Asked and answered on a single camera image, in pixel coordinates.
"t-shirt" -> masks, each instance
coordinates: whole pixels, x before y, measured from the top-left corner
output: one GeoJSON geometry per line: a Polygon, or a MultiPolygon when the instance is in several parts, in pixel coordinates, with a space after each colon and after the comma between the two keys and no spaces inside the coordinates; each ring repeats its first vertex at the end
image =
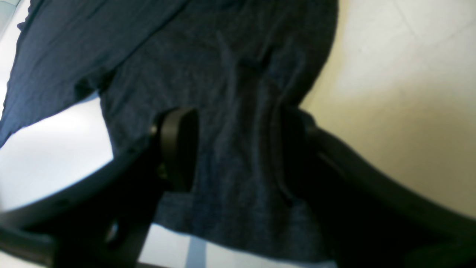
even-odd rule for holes
{"type": "Polygon", "coordinates": [[[280,111],[311,89],[336,23],[336,0],[32,0],[0,146],[93,92],[115,155],[157,114],[196,108],[192,192],[167,192],[155,222],[268,257],[327,260],[314,214],[284,183],[280,111]]]}

